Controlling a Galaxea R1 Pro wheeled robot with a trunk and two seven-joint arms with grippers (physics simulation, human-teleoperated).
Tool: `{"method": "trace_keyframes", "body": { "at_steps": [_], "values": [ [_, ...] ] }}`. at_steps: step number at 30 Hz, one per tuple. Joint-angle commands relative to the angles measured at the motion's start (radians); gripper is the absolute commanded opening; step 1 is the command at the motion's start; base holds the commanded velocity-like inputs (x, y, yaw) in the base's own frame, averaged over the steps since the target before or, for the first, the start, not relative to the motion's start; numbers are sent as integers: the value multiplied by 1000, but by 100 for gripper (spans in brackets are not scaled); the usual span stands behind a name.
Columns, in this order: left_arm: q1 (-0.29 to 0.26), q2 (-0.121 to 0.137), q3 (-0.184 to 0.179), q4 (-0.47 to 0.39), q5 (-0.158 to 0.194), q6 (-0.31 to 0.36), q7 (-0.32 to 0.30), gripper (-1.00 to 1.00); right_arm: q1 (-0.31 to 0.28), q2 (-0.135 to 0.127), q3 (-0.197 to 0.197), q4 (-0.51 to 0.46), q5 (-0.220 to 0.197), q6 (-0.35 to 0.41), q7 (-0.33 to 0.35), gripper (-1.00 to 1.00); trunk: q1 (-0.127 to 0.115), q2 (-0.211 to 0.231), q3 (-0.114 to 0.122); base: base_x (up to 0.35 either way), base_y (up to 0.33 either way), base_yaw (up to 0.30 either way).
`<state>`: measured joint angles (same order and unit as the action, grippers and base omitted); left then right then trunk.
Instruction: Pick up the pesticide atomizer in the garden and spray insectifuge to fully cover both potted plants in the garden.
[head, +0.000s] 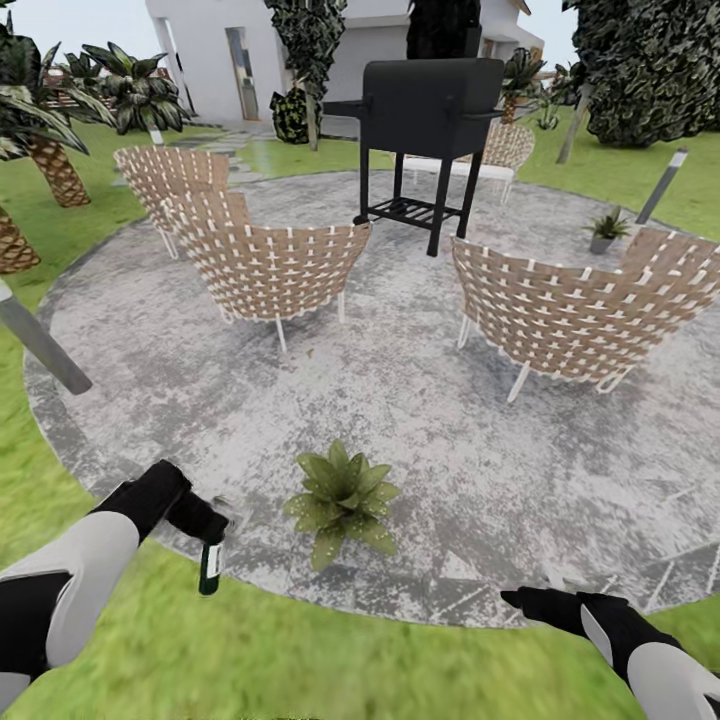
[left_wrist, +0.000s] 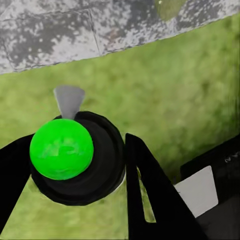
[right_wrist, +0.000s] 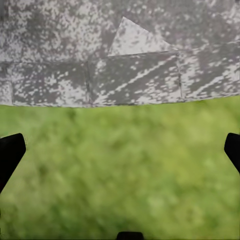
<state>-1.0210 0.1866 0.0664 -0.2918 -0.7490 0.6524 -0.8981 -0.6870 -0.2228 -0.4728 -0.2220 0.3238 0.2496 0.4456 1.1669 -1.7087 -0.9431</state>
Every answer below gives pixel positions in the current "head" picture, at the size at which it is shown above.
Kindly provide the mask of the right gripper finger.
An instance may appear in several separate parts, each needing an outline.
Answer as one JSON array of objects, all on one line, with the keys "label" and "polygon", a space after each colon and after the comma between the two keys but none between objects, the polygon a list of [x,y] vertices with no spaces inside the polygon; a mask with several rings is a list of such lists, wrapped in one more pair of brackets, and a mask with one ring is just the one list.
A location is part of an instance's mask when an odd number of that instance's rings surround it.
[{"label": "right gripper finger", "polygon": [[522,608],[522,592],[520,592],[521,588],[532,588],[532,587],[519,587],[518,591],[510,590],[510,591],[501,591],[500,596],[503,600],[505,600],[507,603],[509,603],[514,608]]}]

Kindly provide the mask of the insectifuge atomizer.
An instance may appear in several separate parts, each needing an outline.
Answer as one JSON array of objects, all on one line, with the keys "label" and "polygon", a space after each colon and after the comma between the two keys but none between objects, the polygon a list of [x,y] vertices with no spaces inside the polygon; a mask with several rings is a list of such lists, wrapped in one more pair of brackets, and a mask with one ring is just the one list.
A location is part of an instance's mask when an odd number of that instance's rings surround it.
[{"label": "insectifuge atomizer", "polygon": [[215,544],[203,543],[203,545],[199,591],[200,594],[211,597],[219,588],[223,543],[222,540],[218,540]]}]

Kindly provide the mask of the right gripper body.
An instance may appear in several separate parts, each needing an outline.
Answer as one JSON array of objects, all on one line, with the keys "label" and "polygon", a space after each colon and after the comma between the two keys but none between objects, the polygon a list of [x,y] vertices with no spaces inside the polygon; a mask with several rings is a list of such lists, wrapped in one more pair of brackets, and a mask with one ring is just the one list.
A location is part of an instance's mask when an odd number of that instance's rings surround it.
[{"label": "right gripper body", "polygon": [[576,596],[576,594],[547,589],[521,588],[522,611],[526,618],[548,623],[551,627],[559,628],[568,632],[568,626],[562,622],[562,608],[560,602],[564,596]]}]

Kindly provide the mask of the pot plant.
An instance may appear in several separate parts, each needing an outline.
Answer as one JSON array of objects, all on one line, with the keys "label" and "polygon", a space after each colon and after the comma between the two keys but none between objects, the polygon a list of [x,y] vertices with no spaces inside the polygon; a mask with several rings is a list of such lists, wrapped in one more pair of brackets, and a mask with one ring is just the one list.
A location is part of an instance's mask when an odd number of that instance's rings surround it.
[{"label": "pot plant", "polygon": [[593,237],[589,248],[591,251],[603,254],[615,239],[622,239],[626,235],[628,227],[625,225],[625,220],[617,221],[620,212],[621,206],[617,205],[611,215],[607,215],[601,221],[594,220],[595,228],[591,228]]},{"label": "pot plant", "polygon": [[310,477],[303,481],[308,492],[291,497],[283,511],[299,518],[296,532],[317,530],[311,553],[316,572],[331,565],[349,537],[364,539],[392,556],[399,553],[393,535],[378,519],[393,515],[386,502],[401,493],[395,484],[383,481],[392,465],[371,467],[364,453],[351,461],[339,438],[329,458],[301,453],[297,461]]}]

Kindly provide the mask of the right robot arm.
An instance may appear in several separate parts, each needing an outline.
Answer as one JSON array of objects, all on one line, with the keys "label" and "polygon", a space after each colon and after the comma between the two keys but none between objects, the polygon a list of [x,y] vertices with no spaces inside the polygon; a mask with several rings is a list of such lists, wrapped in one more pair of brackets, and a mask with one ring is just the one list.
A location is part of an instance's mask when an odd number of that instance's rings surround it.
[{"label": "right robot arm", "polygon": [[576,568],[544,563],[541,589],[500,596],[526,618],[590,640],[628,682],[648,720],[720,720],[720,678],[653,627],[626,599],[608,593],[563,592],[582,585]]}]

